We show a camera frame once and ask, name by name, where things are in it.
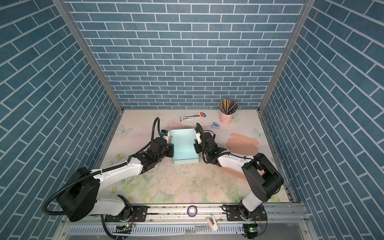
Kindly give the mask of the light blue paper box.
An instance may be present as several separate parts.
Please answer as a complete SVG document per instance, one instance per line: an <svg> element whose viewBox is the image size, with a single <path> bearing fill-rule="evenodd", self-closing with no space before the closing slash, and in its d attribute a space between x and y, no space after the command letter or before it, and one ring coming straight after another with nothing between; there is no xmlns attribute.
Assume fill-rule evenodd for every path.
<svg viewBox="0 0 384 240"><path fill-rule="evenodd" d="M195 140L197 140L194 129L171 130L170 137L171 144L174 145L173 162L175 165L199 162L199 155L194 148Z"/></svg>

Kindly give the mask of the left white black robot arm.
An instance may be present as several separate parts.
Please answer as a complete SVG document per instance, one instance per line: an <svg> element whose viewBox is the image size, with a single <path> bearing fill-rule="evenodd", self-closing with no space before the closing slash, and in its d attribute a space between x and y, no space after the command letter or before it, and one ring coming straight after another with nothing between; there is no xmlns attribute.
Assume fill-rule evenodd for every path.
<svg viewBox="0 0 384 240"><path fill-rule="evenodd" d="M64 192L57 197L57 202L71 222L88 215L111 215L120 221L127 221L133 214L128 199L123 195L102 196L101 191L121 180L146 173L165 157L173 156L174 145L157 137L150 142L146 151L129 156L123 163L99 170L76 170Z"/></svg>

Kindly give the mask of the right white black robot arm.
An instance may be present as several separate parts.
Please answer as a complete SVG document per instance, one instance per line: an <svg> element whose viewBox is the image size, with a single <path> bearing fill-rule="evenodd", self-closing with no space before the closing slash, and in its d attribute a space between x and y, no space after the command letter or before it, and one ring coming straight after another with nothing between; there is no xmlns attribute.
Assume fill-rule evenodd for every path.
<svg viewBox="0 0 384 240"><path fill-rule="evenodd" d="M228 168L245 175L251 191L240 201L240 215L248 220L256 215L256 209L267 202L283 186L284 179L269 159L262 153L253 157L239 156L220 148L211 133L195 128L194 148L202 154L206 164Z"/></svg>

